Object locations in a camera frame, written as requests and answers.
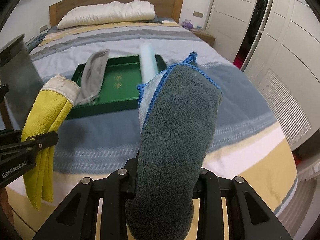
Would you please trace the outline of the green tray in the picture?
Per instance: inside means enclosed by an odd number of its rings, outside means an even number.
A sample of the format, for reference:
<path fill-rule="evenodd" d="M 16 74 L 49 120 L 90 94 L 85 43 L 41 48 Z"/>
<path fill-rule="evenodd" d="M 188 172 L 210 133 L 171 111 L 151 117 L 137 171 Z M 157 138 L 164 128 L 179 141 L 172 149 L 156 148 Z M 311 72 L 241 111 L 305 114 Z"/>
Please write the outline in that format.
<path fill-rule="evenodd" d="M 111 58 L 106 65 L 98 98 L 93 103 L 74 106 L 67 119 L 137 109 L 137 86 L 141 83 L 138 55 Z"/>

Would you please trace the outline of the grey fleece cloth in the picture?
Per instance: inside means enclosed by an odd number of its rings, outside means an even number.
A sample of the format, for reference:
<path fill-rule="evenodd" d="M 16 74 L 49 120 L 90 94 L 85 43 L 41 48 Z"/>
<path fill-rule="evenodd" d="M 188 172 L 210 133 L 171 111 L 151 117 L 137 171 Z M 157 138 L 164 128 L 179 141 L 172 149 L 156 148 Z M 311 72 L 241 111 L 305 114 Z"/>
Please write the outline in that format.
<path fill-rule="evenodd" d="M 109 49 L 97 51 L 87 60 L 81 76 L 80 93 L 75 103 L 76 106 L 92 104 L 99 97 L 109 52 Z"/>

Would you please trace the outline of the dark teal towel blue trim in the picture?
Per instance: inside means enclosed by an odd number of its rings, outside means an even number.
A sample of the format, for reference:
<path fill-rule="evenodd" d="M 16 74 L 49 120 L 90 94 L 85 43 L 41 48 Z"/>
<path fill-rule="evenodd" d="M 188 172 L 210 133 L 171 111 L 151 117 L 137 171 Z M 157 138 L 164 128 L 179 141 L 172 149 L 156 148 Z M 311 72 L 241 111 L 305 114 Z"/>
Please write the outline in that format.
<path fill-rule="evenodd" d="M 185 239 L 193 220 L 193 188 L 213 142 L 219 86 L 192 52 L 138 86 L 140 147 L 136 195 L 126 203 L 135 239 Z"/>

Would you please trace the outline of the clear plastic roll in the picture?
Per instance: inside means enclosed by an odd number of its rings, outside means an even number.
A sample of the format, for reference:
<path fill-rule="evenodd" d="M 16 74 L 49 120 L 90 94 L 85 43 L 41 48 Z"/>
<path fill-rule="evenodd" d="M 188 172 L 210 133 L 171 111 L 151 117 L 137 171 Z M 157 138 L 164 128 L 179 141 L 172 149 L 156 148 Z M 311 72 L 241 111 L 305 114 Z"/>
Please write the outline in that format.
<path fill-rule="evenodd" d="M 139 64 L 142 83 L 148 83 L 158 74 L 156 55 L 152 44 L 144 42 L 139 46 Z"/>

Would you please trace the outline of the white wardrobe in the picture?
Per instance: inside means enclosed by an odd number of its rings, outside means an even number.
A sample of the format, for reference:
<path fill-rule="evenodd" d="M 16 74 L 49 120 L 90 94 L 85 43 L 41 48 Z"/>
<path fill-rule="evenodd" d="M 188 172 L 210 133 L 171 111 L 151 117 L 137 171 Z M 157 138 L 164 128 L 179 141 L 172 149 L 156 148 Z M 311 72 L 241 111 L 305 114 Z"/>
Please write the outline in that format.
<path fill-rule="evenodd" d="M 258 0 L 213 0 L 207 31 L 233 61 Z M 319 20 L 306 0 L 268 0 L 241 70 L 274 112 L 292 149 L 319 129 Z"/>

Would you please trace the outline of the yellow cloth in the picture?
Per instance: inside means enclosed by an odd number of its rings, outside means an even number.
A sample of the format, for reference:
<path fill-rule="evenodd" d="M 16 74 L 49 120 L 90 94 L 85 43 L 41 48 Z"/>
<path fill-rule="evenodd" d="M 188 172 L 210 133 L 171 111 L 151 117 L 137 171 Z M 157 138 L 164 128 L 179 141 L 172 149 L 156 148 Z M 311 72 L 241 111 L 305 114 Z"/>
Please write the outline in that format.
<path fill-rule="evenodd" d="M 50 78 L 41 88 L 22 130 L 21 140 L 49 132 L 57 132 L 79 96 L 79 86 L 60 74 Z M 23 175 L 25 190 L 34 209 L 41 201 L 53 202 L 54 147 L 41 148 L 36 166 Z"/>

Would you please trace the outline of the right wooden nightstand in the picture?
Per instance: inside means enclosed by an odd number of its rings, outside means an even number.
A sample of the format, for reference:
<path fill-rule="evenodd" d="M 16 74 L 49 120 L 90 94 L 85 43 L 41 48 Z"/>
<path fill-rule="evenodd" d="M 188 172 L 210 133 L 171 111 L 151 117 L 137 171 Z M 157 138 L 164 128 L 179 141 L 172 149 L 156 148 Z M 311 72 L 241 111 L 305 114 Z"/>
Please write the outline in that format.
<path fill-rule="evenodd" d="M 191 29 L 191 32 L 200 38 L 202 41 L 206 42 L 209 44 L 211 47 L 213 47 L 214 42 L 215 42 L 215 37 L 210 35 L 207 31 L 202 30 L 202 29 Z"/>

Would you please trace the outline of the striped bed cover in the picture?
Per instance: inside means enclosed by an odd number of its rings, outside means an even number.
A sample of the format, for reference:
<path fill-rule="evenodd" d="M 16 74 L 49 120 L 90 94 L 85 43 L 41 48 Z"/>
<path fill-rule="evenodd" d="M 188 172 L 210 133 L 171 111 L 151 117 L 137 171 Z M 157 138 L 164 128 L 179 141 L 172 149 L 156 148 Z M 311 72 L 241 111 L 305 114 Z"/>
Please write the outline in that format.
<path fill-rule="evenodd" d="M 267 102 L 248 78 L 211 46 L 173 24 L 128 23 L 122 27 L 52 28 L 30 58 L 43 81 L 56 74 L 71 78 L 78 65 L 108 49 L 110 58 L 137 55 L 148 42 L 167 66 L 197 52 L 197 65 L 222 91 L 214 141 L 204 160 L 217 176 L 244 177 L 279 216 L 297 188 L 289 144 Z M 103 178 L 134 157 L 139 144 L 136 109 L 66 120 L 58 130 L 53 162 L 54 201 L 35 210 L 23 179 L 7 187 L 14 227 L 32 239 L 61 200 L 83 177 Z"/>

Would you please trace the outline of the purple item on nightstand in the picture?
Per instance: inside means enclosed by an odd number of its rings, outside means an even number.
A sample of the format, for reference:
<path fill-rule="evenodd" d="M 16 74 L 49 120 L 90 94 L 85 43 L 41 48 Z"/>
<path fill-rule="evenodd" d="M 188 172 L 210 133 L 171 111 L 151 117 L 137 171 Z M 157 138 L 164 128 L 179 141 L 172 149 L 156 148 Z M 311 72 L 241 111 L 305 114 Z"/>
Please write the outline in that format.
<path fill-rule="evenodd" d="M 181 26 L 188 30 L 193 29 L 193 24 L 191 23 L 191 20 L 188 20 L 188 19 L 185 19 L 184 21 L 182 21 Z"/>

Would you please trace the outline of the white pillow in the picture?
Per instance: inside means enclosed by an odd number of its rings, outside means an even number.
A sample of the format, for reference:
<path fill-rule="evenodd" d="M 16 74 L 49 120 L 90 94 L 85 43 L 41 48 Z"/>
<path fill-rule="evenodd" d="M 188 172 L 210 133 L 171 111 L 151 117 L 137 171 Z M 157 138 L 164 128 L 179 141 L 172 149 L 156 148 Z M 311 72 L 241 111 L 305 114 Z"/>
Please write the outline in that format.
<path fill-rule="evenodd" d="M 107 4 L 79 6 L 70 10 L 57 24 L 57 29 L 80 25 L 154 20 L 155 6 L 148 1 L 134 0 L 129 3 L 113 1 Z"/>

